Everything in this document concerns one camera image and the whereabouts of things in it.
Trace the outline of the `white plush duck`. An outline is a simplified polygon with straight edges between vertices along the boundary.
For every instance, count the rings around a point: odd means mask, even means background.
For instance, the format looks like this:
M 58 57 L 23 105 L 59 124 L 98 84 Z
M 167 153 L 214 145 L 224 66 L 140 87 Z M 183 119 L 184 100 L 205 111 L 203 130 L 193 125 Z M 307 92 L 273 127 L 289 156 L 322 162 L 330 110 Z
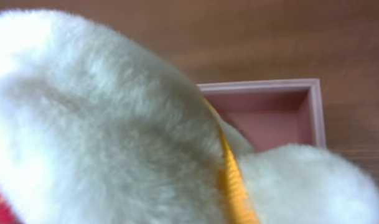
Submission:
M 0 12 L 0 196 L 23 223 L 379 223 L 359 167 L 256 152 L 175 68 L 49 9 Z

